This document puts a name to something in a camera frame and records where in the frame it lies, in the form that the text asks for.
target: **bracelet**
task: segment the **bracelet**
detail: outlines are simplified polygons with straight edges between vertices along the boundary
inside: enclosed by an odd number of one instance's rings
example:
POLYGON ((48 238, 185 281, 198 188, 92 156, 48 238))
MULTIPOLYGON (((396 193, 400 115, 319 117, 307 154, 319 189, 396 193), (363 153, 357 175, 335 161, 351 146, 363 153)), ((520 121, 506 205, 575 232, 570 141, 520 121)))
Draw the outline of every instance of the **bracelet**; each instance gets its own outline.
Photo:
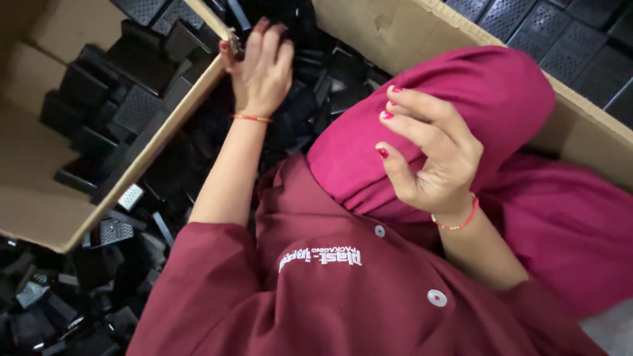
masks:
POLYGON ((473 211, 472 213, 470 213, 470 216, 468 217, 468 219, 466 219, 466 222, 464 222, 462 225, 459 226, 444 226, 440 223, 437 222, 437 219, 435 218, 435 215, 431 214, 431 219, 433 220, 434 223, 436 223, 437 226, 443 228, 443 229, 447 229, 447 230, 458 230, 461 229, 462 227, 468 225, 468 223, 473 219, 473 217, 475 216, 475 213, 477 212, 477 207, 479 206, 479 198, 476 197, 473 193, 470 193, 473 196, 473 211))
POLYGON ((233 118, 243 118, 245 120, 260 121, 260 122, 265 122, 266 124, 272 124, 273 123, 273 119, 265 118, 265 117, 259 117, 259 116, 233 115, 233 118))

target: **hand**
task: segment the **hand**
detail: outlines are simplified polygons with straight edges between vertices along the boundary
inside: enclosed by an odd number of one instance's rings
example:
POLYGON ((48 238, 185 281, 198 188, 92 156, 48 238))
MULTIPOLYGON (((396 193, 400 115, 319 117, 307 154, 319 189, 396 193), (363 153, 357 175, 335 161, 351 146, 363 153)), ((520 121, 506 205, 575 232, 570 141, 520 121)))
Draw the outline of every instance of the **hand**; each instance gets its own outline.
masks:
POLYGON ((246 41, 243 62, 236 62, 226 41, 220 41, 220 56, 233 80, 235 113, 269 118, 281 105, 292 85, 294 45, 279 46, 283 25, 268 27, 261 18, 246 41))
POLYGON ((469 189, 483 145, 451 103, 394 86, 387 97, 391 102, 380 114, 382 124, 421 147, 428 157, 422 170, 414 173, 396 148, 384 142, 376 145, 396 196, 435 214, 443 224, 463 223, 472 211, 469 189))

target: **maroon shirt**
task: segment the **maroon shirt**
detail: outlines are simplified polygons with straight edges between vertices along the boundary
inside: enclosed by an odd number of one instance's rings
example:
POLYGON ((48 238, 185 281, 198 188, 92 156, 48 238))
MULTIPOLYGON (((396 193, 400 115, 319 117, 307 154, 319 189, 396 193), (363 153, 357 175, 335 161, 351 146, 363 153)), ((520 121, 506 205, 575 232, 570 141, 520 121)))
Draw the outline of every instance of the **maroon shirt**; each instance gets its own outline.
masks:
POLYGON ((128 355, 605 355, 536 280, 477 284, 345 211, 301 156, 263 188, 256 241, 182 229, 128 355))

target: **white button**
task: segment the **white button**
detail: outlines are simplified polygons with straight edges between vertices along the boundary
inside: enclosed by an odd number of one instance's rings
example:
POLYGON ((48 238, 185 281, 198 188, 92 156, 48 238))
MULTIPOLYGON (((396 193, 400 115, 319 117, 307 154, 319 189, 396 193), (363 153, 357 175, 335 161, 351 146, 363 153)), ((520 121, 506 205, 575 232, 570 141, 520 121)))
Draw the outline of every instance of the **white button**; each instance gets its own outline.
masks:
POLYGON ((434 289, 430 290, 427 293, 427 298, 429 299, 429 302, 431 302, 431 304, 435 305, 436 307, 443 307, 448 302, 448 299, 446 299, 444 293, 436 291, 434 289))
POLYGON ((376 233, 376 236, 378 236, 379 238, 383 238, 385 237, 385 228, 380 226, 380 225, 376 225, 376 228, 373 230, 376 233))

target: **embroidered logo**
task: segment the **embroidered logo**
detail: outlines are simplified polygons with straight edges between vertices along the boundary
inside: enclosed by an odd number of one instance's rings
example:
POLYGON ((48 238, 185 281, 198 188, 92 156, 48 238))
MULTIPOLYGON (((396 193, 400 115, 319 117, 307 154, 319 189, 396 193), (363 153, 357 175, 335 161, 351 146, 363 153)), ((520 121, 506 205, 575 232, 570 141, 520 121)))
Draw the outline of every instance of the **embroidered logo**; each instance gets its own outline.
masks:
POLYGON ((304 260, 311 262, 312 258, 319 258, 322 265, 330 262, 347 262, 349 265, 363 264, 360 262, 360 250, 355 247, 330 247, 330 248, 306 248, 304 250, 294 250, 292 253, 286 253, 279 262, 279 272, 284 265, 292 260, 304 260))

